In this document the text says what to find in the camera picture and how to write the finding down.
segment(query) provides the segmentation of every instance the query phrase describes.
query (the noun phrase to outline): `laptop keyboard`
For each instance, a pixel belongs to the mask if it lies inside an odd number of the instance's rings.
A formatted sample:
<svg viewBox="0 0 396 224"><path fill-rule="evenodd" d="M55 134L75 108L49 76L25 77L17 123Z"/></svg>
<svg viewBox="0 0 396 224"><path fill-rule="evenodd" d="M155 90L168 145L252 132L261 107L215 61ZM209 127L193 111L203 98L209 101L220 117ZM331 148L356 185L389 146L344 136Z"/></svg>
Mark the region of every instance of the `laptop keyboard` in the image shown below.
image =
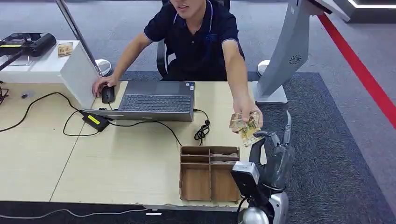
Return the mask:
<svg viewBox="0 0 396 224"><path fill-rule="evenodd" d="M122 111L133 112L190 112L191 96L127 94Z"/></svg>

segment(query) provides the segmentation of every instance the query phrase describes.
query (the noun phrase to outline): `red line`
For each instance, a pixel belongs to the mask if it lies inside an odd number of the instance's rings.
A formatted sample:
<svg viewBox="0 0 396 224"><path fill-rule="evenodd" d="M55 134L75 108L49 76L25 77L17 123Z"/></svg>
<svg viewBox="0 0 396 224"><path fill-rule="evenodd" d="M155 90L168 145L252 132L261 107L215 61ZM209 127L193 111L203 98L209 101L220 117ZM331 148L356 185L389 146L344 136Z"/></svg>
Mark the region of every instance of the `red line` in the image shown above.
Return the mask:
<svg viewBox="0 0 396 224"><path fill-rule="evenodd" d="M342 37L337 28L332 24L330 19L325 15L318 15L319 20L327 30L334 43L337 45L341 54L344 56L356 76L359 78L368 93L377 103L381 111L385 114L393 127L396 129L396 106L386 95L378 82L371 75L370 71L361 62L354 50L349 46L347 41Z"/></svg>

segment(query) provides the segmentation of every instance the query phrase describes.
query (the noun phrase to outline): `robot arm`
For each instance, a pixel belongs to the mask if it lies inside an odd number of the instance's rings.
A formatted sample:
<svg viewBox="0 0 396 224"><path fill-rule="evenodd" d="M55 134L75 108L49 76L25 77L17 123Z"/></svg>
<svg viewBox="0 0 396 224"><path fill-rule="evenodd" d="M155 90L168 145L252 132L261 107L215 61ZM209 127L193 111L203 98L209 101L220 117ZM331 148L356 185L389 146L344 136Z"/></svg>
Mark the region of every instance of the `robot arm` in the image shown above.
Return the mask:
<svg viewBox="0 0 396 224"><path fill-rule="evenodd" d="M242 224L283 224L288 209L288 198L283 191L285 181L294 160L294 148L290 146L291 116L281 142L275 132L258 131L256 137L265 136L252 145L249 162L237 162L231 174L249 202L249 208L239 215ZM271 138L274 150L268 163L260 163L261 148L266 138Z"/></svg>

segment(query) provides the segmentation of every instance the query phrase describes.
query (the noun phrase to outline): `banknote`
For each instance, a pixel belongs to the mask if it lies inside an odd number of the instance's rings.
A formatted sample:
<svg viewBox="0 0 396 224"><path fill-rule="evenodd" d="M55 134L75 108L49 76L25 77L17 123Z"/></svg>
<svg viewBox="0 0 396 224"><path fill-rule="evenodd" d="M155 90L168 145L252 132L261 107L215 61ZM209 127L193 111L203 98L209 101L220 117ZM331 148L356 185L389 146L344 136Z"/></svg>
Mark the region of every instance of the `banknote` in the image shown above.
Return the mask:
<svg viewBox="0 0 396 224"><path fill-rule="evenodd" d="M256 126L258 126L259 116L260 115L258 111L252 111L250 113L250 119L253 119L255 121ZM243 127L247 127L247 123L242 121L242 113L234 113L231 116L230 128L239 129Z"/></svg>
<svg viewBox="0 0 396 224"><path fill-rule="evenodd" d="M245 123L246 127L242 127L238 130L240 137L242 138L243 145L245 147L251 146L256 142L263 139L263 137L256 138L253 134L260 130L257 125L258 120L255 120L253 117L250 117L250 120Z"/></svg>
<svg viewBox="0 0 396 224"><path fill-rule="evenodd" d="M71 55L73 51L73 42L61 43L58 45L58 57Z"/></svg>

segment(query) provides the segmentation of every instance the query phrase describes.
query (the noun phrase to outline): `black chair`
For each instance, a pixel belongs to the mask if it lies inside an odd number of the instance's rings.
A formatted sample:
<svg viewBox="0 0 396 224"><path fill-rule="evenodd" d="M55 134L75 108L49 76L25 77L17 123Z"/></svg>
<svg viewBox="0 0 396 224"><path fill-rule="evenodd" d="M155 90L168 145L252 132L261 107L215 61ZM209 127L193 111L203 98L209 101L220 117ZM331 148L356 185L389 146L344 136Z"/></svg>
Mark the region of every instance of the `black chair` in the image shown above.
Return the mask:
<svg viewBox="0 0 396 224"><path fill-rule="evenodd" d="M231 0L216 0L216 1L218 1L220 4L224 5L224 7L228 11L230 11ZM169 0L162 0L162 4L166 4L168 2L169 2ZM239 43L238 43L238 47L239 47L240 55L242 55L243 59L245 59L245 55L243 54L242 47L240 46ZM158 71L160 72L162 77L165 77L168 74L168 71L167 71L167 68L169 66L168 58L172 54L173 54L173 50L169 49L169 48L166 48L166 50L165 50L165 40L161 40L158 43L158 48L157 48L157 68L158 68Z"/></svg>

